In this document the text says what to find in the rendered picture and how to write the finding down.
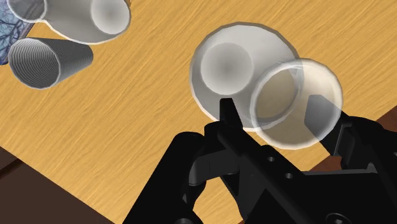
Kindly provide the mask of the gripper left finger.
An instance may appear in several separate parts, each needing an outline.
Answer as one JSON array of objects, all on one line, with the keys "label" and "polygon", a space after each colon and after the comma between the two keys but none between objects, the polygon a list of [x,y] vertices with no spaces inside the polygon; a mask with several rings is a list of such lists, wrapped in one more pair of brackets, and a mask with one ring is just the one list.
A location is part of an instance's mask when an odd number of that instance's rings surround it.
[{"label": "gripper left finger", "polygon": [[219,115],[203,134],[173,138],[122,224],[203,224],[193,207],[207,180],[239,171],[236,155],[218,139],[226,125],[242,127],[231,98],[220,100]]}]

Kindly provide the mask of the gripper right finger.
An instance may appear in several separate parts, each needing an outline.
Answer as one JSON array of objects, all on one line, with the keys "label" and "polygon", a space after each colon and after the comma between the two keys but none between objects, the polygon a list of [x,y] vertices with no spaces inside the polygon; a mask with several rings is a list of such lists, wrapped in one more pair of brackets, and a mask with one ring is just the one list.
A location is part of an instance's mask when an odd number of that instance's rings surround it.
[{"label": "gripper right finger", "polygon": [[397,173],[397,132],[373,120],[349,116],[322,95],[310,95],[305,126],[343,170],[366,169]]}]

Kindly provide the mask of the clear glass cup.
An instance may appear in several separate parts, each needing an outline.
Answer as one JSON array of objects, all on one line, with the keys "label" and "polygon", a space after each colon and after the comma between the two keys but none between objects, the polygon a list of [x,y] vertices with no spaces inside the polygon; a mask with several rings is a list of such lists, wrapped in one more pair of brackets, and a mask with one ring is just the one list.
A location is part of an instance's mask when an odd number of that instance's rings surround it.
[{"label": "clear glass cup", "polygon": [[323,140],[342,113],[337,76],[312,59],[283,62],[266,71],[251,96],[254,131],[284,150],[307,148]]}]

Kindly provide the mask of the light wooden table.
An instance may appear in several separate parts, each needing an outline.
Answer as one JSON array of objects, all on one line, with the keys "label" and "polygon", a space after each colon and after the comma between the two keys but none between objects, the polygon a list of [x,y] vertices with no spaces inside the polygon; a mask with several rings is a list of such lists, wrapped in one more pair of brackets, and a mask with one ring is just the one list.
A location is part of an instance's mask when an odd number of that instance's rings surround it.
[{"label": "light wooden table", "polygon": [[327,65],[348,115],[397,106],[397,0],[130,0],[129,29],[46,90],[0,66],[0,146],[121,224],[172,138],[209,118],[190,92],[198,44],[221,25],[264,24]]}]

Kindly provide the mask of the white bowl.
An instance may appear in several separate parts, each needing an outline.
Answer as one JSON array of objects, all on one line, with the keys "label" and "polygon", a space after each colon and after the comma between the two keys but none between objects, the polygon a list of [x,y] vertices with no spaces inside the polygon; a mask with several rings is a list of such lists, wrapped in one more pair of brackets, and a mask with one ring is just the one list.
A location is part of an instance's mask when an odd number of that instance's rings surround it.
[{"label": "white bowl", "polygon": [[190,62],[192,96],[211,120],[219,120],[219,101],[231,98],[244,130],[252,132],[251,94],[266,71],[295,60],[298,52],[275,29],[263,24],[234,22],[208,34]]},{"label": "white bowl", "polygon": [[125,0],[46,0],[44,20],[69,40],[98,45],[124,33],[131,15]]}]

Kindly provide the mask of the grey ribbed cup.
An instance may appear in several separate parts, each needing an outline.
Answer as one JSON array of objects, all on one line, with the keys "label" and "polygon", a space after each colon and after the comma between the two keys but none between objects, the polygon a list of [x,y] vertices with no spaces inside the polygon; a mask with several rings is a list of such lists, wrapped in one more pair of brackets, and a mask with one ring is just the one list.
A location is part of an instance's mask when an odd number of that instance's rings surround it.
[{"label": "grey ribbed cup", "polygon": [[94,59],[92,49],[64,39],[24,38],[8,53],[14,76],[33,89],[55,86],[88,67]]}]

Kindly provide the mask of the blue book with tree print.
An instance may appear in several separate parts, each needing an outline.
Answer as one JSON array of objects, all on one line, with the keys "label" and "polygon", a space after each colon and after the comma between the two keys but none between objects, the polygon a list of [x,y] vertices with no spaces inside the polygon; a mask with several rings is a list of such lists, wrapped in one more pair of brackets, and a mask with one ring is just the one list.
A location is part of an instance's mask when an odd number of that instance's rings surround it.
[{"label": "blue book with tree print", "polygon": [[15,16],[6,0],[0,0],[0,65],[8,63],[11,45],[25,38],[32,26],[32,23],[24,22]]}]

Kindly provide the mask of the grey translucent cup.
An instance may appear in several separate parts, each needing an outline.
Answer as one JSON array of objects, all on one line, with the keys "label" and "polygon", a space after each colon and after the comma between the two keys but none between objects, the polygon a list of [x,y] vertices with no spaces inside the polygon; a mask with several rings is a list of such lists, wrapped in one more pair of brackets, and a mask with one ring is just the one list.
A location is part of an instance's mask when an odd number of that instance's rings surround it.
[{"label": "grey translucent cup", "polygon": [[6,2],[17,18],[28,23],[41,21],[47,11],[46,0],[6,0]]}]

